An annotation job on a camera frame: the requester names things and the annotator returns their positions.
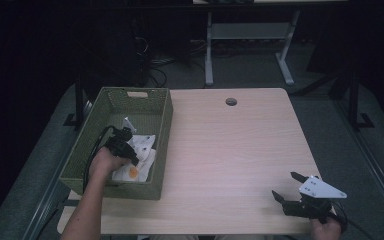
human arm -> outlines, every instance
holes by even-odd
[[[326,218],[325,224],[318,219],[310,219],[310,222],[313,240],[339,240],[341,237],[341,225],[330,217]]]
[[[101,235],[102,197],[108,175],[127,164],[128,159],[113,156],[108,148],[99,149],[89,170],[89,183],[74,210],[61,239],[99,239]]]

white metal table leg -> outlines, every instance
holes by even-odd
[[[300,11],[295,11],[292,21],[289,25],[288,32],[286,33],[285,46],[282,52],[276,53],[276,59],[279,64],[280,70],[282,71],[283,78],[287,85],[293,85],[294,80],[292,79],[291,72],[289,71],[288,65],[286,64],[286,55],[288,54],[289,46],[291,45],[292,37],[294,36],[295,27],[298,22]]]
[[[205,56],[205,85],[213,85],[213,63],[211,61],[211,12],[208,13],[207,23],[207,54]]]

orange sticker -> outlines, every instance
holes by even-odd
[[[138,176],[138,169],[136,167],[131,167],[129,169],[130,178],[136,178]]]

basket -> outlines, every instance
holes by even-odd
[[[145,182],[115,182],[104,187],[104,197],[159,200],[164,180],[167,144],[173,105],[168,89],[104,87],[71,149],[60,181],[79,195],[83,194],[83,172],[88,157],[102,130],[109,125],[121,128],[128,117],[138,135],[156,135],[154,163]]]

gray carpet floor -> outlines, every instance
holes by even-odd
[[[236,56],[213,59],[214,85],[211,88],[284,88],[288,92],[299,90],[323,75],[306,72],[313,46],[293,45],[287,63],[296,81],[287,86],[282,79],[274,52],[279,45],[262,43],[258,50],[247,50]],[[166,87],[170,89],[202,88],[205,74],[202,69],[204,57],[193,58],[193,64],[173,63],[159,67],[167,75]],[[154,72],[157,80],[163,76]],[[334,102],[327,97],[331,84],[326,84],[305,97],[291,97],[310,149],[323,179],[343,190],[348,198],[341,203],[348,217],[369,232],[374,239],[384,239],[384,196],[368,168],[365,156],[355,141],[355,133],[340,111],[347,99]],[[359,133],[384,170],[384,114],[376,98],[361,87],[360,112],[365,112],[375,128],[362,129]],[[55,109],[47,128],[31,153],[7,199],[0,209],[0,239],[35,239],[26,231],[31,229],[32,218],[37,218],[37,209],[46,208],[44,217],[50,221],[43,228],[39,239],[56,239],[56,225],[61,215],[54,207],[68,194],[69,189],[58,184],[52,199],[42,201],[49,181],[58,164],[63,162],[77,132],[73,127],[63,126],[68,114],[75,112],[74,88],[67,90]],[[42,220],[36,225],[42,228]],[[294,236],[310,239],[309,236]],[[102,239],[136,239],[136,236],[102,236]],[[275,239],[287,239],[276,236]],[[342,239],[367,239],[355,227],[349,226]]]

